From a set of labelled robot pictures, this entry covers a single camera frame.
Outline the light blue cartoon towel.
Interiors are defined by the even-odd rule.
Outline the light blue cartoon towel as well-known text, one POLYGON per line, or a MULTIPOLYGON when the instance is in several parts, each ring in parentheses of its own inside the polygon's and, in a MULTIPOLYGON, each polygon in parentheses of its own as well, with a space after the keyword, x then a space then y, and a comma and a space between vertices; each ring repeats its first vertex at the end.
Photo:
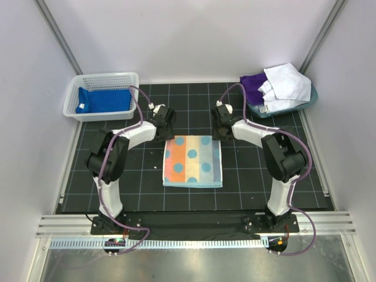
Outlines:
POLYGON ((165 143, 163 185, 192 189, 223 187, 221 142, 210 135, 176 136, 165 143))

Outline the blue microfiber towel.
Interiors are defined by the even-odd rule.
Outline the blue microfiber towel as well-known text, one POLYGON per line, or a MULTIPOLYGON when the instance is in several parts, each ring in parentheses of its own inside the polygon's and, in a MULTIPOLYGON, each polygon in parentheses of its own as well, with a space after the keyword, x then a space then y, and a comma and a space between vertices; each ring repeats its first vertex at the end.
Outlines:
POLYGON ((94 90, 79 88, 77 114, 123 112, 130 109, 131 94, 128 89, 94 90))

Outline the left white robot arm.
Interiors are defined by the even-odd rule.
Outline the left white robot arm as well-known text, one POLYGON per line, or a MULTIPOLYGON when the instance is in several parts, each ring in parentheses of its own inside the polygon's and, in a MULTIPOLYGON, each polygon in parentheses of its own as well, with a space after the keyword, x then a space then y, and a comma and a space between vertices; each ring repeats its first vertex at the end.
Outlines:
POLYGON ((118 217, 123 211, 120 199, 119 179, 125 169, 127 153, 145 142, 165 142, 174 138, 173 124, 176 112, 157 105, 150 119, 124 129, 99 129, 85 159, 85 165, 93 175, 98 190, 99 210, 107 216, 104 229, 118 235, 124 229, 124 220, 118 217))

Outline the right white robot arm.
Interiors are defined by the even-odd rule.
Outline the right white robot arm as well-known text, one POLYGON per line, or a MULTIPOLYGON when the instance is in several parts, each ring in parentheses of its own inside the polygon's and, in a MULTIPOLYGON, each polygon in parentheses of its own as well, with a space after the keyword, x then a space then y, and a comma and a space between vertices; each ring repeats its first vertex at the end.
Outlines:
POLYGON ((216 102, 211 115, 213 139, 221 142, 241 140, 263 150, 272 177, 263 221, 268 231, 278 233, 291 219, 292 196, 301 170, 312 165, 307 146, 290 132, 233 116, 232 106, 220 101, 216 102))

